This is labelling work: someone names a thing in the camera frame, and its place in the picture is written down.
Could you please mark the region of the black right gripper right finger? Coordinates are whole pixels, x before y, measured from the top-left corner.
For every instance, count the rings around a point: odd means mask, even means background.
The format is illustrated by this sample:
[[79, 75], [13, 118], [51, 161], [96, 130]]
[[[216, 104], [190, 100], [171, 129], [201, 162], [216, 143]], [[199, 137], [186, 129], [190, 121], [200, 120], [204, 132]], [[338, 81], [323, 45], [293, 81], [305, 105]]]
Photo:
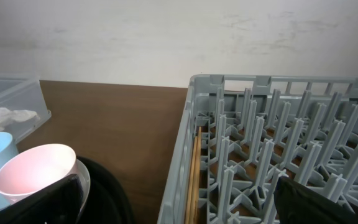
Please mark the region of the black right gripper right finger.
[[281, 224], [358, 224], [358, 215], [288, 177], [280, 177], [274, 191]]

